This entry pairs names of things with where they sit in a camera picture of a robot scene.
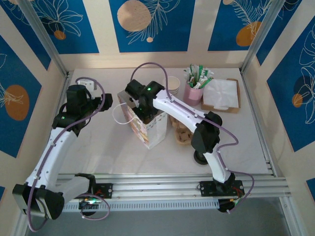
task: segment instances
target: stack of paper cups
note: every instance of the stack of paper cups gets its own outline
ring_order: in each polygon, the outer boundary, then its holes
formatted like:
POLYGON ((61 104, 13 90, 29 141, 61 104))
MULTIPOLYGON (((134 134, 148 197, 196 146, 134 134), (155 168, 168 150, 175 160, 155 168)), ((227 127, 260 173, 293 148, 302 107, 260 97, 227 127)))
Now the stack of paper cups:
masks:
MULTIPOLYGON (((181 82, 178 78, 174 76, 168 76, 168 91, 170 94, 176 96, 179 91, 179 86, 181 82)), ((162 85, 166 88, 166 79, 163 80, 162 85)))

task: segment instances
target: white table surface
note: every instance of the white table surface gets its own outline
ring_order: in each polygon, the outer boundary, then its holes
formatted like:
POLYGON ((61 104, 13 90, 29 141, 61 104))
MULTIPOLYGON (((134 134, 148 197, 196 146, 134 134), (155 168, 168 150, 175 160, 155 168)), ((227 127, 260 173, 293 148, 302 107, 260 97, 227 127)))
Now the white table surface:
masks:
MULTIPOLYGON (((177 95, 182 99, 185 80, 182 68, 169 68, 169 76, 179 78, 182 83, 177 95)), ((239 145, 225 147, 222 156, 231 170, 252 174, 268 173, 264 155, 260 146, 249 103, 239 69, 212 69, 217 79, 238 79, 241 93, 241 109, 237 114, 216 112, 223 120, 223 126, 235 134, 239 145)), ((117 93, 124 90, 130 80, 133 69, 76 69, 74 80, 81 76, 97 79, 113 95, 113 106, 109 111, 95 115, 90 124, 80 133, 64 160, 60 173, 91 174, 209 174, 208 165, 202 166, 193 158, 191 146, 176 143, 174 128, 168 123, 166 138, 157 146, 148 150, 134 135, 128 124, 120 125, 112 118, 112 109, 119 103, 117 93)), ((151 80, 159 83, 163 79, 161 69, 139 69, 135 79, 143 84, 151 80)), ((125 122, 120 108, 115 111, 116 119, 125 122)), ((223 131, 220 132, 220 144, 233 142, 223 131)))

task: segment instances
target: purple cable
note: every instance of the purple cable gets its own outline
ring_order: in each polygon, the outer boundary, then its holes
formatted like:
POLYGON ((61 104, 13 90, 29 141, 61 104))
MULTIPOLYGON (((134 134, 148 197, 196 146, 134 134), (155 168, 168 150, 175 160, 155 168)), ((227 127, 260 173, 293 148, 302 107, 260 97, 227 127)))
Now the purple cable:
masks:
POLYGON ((94 198, 97 198, 99 200, 102 200, 103 202, 106 203, 107 207, 108 207, 108 212, 105 216, 101 217, 101 218, 90 218, 90 217, 87 217, 83 214, 83 208, 81 209, 80 213, 82 215, 82 218, 84 219, 87 219, 87 220, 103 220, 105 219, 108 215, 109 215, 109 212, 110 212, 110 206, 109 204, 105 201, 105 199, 101 198, 100 196, 98 195, 94 195, 94 194, 90 194, 90 193, 83 193, 83 194, 80 194, 79 197, 94 197, 94 198))
MULTIPOLYGON (((178 103, 178 102, 176 102, 175 100, 172 99, 171 94, 170 94, 169 91, 168 91, 168 76, 167 76, 167 72, 166 72, 165 68, 164 68, 163 66, 161 66, 160 64, 158 64, 158 63, 156 63, 156 62, 146 62, 146 63, 143 63, 143 64, 139 65, 139 66, 138 66, 137 68, 135 68, 135 70, 133 71, 133 73, 132 73, 132 75, 131 75, 130 81, 133 79, 134 73, 135 73, 140 67, 142 67, 142 66, 144 66, 144 65, 148 65, 148 64, 157 65, 158 67, 160 67, 160 68, 163 70, 163 72, 164 72, 164 74, 165 74, 165 79, 166 79, 166 93, 167 93, 168 98, 169 98, 172 102, 176 103, 179 107, 181 107, 181 108, 183 108, 184 110, 186 110, 187 112, 191 113, 193 116, 194 116, 194 115, 198 115, 198 114, 196 114, 195 112, 191 111, 189 108, 185 107, 184 105, 182 105, 182 104, 180 104, 180 103, 178 103)), ((254 177, 253 177, 251 174, 244 173, 244 172, 239 172, 239 171, 232 171, 232 170, 229 170, 229 169, 226 167, 226 165, 225 165, 225 163, 224 163, 224 161, 223 161, 223 159, 222 159, 221 152, 220 152, 220 149, 221 149, 221 148, 223 148, 223 147, 228 147, 228 146, 235 146, 235 145, 238 145, 239 141, 238 141, 237 137, 236 137, 234 134, 232 134, 230 131, 228 131, 228 130, 225 129, 224 127, 218 125, 217 123, 214 123, 214 122, 211 121, 211 120, 205 119, 204 117, 201 117, 200 115, 198 115, 198 117, 201 118, 202 120, 204 120, 204 121, 210 123, 211 125, 214 125, 215 127, 219 128, 219 129, 221 129, 221 130, 223 130, 225 133, 227 133, 228 135, 230 135, 230 136, 235 140, 234 143, 220 145, 220 146, 217 148, 217 154, 218 154, 219 161, 221 162, 221 165, 223 166, 224 169, 226 169, 227 171, 229 171, 229 172, 231 172, 231 173, 247 175, 247 176, 251 177, 251 179, 252 179, 252 185, 251 185, 249 191, 248 191, 248 192, 245 194, 245 196, 243 197, 243 199, 239 202, 239 204, 240 204, 240 203, 241 203, 243 200, 245 200, 245 199, 247 198, 247 196, 251 193, 251 191, 252 191, 252 189, 254 188, 254 185, 255 185, 255 179, 254 179, 254 177)))
MULTIPOLYGON (((102 90, 103 97, 105 98, 105 91, 104 91, 102 85, 97 80, 89 78, 89 77, 80 77, 80 78, 76 79, 75 82, 78 82, 79 80, 82 80, 82 79, 88 79, 88 80, 94 81, 94 83, 96 83, 99 86, 99 88, 102 90)), ((41 162, 41 164, 40 164, 40 166, 38 168, 38 171, 36 173, 36 179, 34 180, 33 185, 31 186, 31 191, 30 191, 30 195, 29 195, 29 199, 28 199, 27 216, 28 216, 28 220, 29 220, 29 228, 30 228, 31 231, 33 231, 33 232, 39 231, 45 225, 45 223, 47 222, 47 219, 45 219, 43 221, 43 223, 39 226, 38 229, 34 228, 34 226, 32 224, 32 217, 31 217, 31 203, 32 203, 33 193, 34 193, 35 186, 37 184, 39 175, 40 175, 40 173, 41 173, 41 171, 42 171, 42 169, 43 169, 43 167, 45 165, 45 162, 46 162, 46 160, 47 160, 51 150, 53 149, 53 147, 56 144, 56 142, 58 141, 58 139, 62 136, 62 134, 64 134, 64 132, 66 132, 69 128, 71 128, 71 127, 73 127, 73 126, 75 126, 75 125, 77 125, 77 124, 79 124, 79 123, 81 123, 81 122, 83 122, 83 121, 85 121, 85 120, 95 116, 100 111, 100 109, 103 107, 104 103, 105 103, 105 99, 102 100, 101 105, 91 115, 89 115, 89 116, 87 116, 87 117, 85 117, 85 118, 83 118, 81 120, 78 120, 78 121, 68 125, 66 128, 64 128, 59 133, 59 135, 54 139, 52 145, 48 148, 48 150, 47 150, 47 152, 46 152, 46 154, 45 154, 45 156, 43 158, 43 161, 41 162)))

